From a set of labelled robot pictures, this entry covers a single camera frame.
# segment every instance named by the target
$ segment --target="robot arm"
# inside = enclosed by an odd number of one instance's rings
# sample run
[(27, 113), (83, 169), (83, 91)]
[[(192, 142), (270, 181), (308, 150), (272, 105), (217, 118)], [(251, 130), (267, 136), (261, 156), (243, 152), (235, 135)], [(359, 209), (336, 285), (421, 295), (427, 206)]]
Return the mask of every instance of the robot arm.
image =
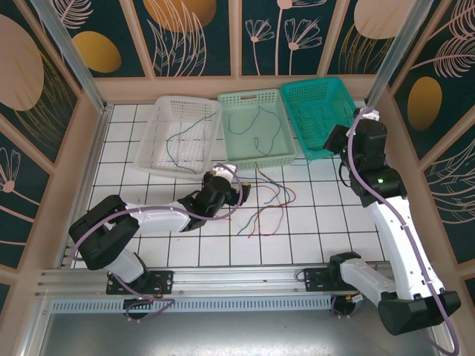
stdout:
[[(233, 165), (226, 165), (232, 171)], [(138, 234), (158, 231), (184, 232), (195, 230), (205, 224), (205, 220), (190, 217), (182, 211), (188, 211), (200, 217), (214, 217), (225, 205), (235, 206), (239, 193), (231, 187), (232, 173), (225, 168), (215, 166), (203, 177), (203, 189), (194, 191), (184, 198), (178, 199), (165, 207), (170, 209), (139, 211), (122, 215), (98, 228), (79, 247), (79, 252), (90, 270), (107, 269), (119, 276), (135, 291), (141, 291), (149, 284), (150, 273), (145, 263), (136, 255), (125, 249), (131, 238)], [(243, 184), (243, 199), (249, 196), (251, 186)], [(92, 208), (86, 215), (77, 220), (69, 229), (69, 234), (75, 243), (98, 222), (111, 216), (117, 211), (142, 208), (146, 205), (136, 205), (123, 202), (118, 195), (106, 197)]]
[[(353, 140), (353, 159), (358, 174), (381, 194), (406, 219), (432, 286), (437, 291), (445, 311), (453, 314), (460, 307), (455, 291), (445, 291), (444, 285), (431, 268), (419, 236), (416, 233), (409, 201), (398, 172), (385, 164), (386, 127), (380, 123), (379, 113), (363, 115)], [(416, 255), (401, 224), (393, 212), (381, 204), (355, 178), (347, 154), (348, 129), (337, 125), (325, 148), (338, 154), (350, 172), (350, 186), (360, 197), (363, 207), (373, 218), (380, 233), (384, 253), (391, 262), (394, 282), (369, 267), (354, 252), (330, 258), (329, 270), (335, 283), (345, 282), (361, 291), (378, 307), (379, 316), (391, 334), (402, 334), (439, 325), (443, 317), (422, 276)]]

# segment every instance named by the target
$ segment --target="black bracket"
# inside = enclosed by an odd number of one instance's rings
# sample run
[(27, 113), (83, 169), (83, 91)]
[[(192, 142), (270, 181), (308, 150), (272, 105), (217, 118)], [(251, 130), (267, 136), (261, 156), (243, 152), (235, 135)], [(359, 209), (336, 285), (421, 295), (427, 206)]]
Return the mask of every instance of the black bracket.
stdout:
[(343, 281), (334, 281), (328, 268), (304, 269), (306, 291), (347, 291), (356, 293), (355, 287)]
[[(150, 271), (150, 277), (147, 283), (138, 291), (140, 294), (156, 295), (159, 294), (160, 286), (162, 286), (161, 294), (170, 294), (173, 288), (173, 271)], [(115, 279), (113, 274), (108, 274), (107, 289), (105, 293), (108, 295), (124, 295), (130, 294)]]

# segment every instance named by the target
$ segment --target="plastic basket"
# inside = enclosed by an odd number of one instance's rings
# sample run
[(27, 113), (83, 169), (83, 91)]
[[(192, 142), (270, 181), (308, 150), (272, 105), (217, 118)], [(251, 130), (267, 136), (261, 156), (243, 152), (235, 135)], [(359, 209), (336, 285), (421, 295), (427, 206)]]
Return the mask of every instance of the plastic basket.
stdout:
[(277, 89), (221, 94), (228, 162), (241, 170), (289, 165), (295, 145)]
[(155, 102), (134, 166), (162, 177), (201, 179), (210, 169), (222, 106), (208, 99), (162, 96)]
[(335, 125), (351, 126), (356, 108), (341, 80), (293, 82), (282, 85), (281, 94), (305, 158), (332, 156), (324, 143)]

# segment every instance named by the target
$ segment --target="decorative wallpaper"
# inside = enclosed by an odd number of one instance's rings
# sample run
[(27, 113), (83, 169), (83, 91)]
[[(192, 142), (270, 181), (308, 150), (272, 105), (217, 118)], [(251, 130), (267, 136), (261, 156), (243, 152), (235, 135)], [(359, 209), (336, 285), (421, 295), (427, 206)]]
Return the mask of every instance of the decorative wallpaper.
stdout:
[(49, 175), (0, 133), (0, 265), (17, 268)]
[(145, 75), (119, 0), (51, 0), (51, 4), (94, 78)]
[(376, 74), (413, 0), (350, 0), (328, 74)]
[(425, 177), (457, 262), (475, 260), (475, 125), (425, 170)]
[(10, 285), (3, 282), (3, 280), (0, 280), (0, 317), (1, 311), (7, 302), (8, 292), (10, 291)]
[(472, 302), (472, 309), (475, 310), (475, 275), (464, 277), (464, 284)]
[(421, 38), (422, 33), (424, 32), (425, 28), (427, 27), (429, 21), (432, 19), (433, 14), (436, 12), (437, 7), (440, 5), (440, 2), (442, 0), (433, 0), (432, 6), (430, 7), (429, 12), (427, 13), (427, 16), (425, 17), (425, 20), (422, 22), (421, 27), (418, 29), (416, 36), (414, 37), (414, 40), (410, 44), (410, 46), (406, 49), (405, 54), (403, 55), (401, 61), (399, 62), (398, 67), (393, 73), (393, 76), (391, 76), (391, 79), (389, 80), (389, 86), (393, 86), (394, 81), (397, 79), (399, 73), (401, 72), (402, 67), (405, 65), (406, 60), (409, 56), (409, 54), (413, 51), (414, 47), (416, 46), (417, 42)]
[(242, 75), (316, 74), (335, 1), (242, 2)]
[(12, 1), (0, 3), (0, 117), (52, 162), (77, 97)]
[(454, 0), (395, 99), (421, 159), (475, 105), (475, 4)]
[(156, 76), (230, 76), (228, 0), (134, 0)]

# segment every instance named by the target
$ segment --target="white plastic basket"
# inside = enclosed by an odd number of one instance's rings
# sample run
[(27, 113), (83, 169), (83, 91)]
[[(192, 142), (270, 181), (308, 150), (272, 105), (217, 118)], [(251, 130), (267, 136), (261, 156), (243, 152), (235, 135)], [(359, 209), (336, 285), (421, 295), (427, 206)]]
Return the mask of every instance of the white plastic basket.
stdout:
[(214, 100), (162, 96), (140, 140), (134, 166), (162, 177), (201, 179), (211, 167), (222, 105)]

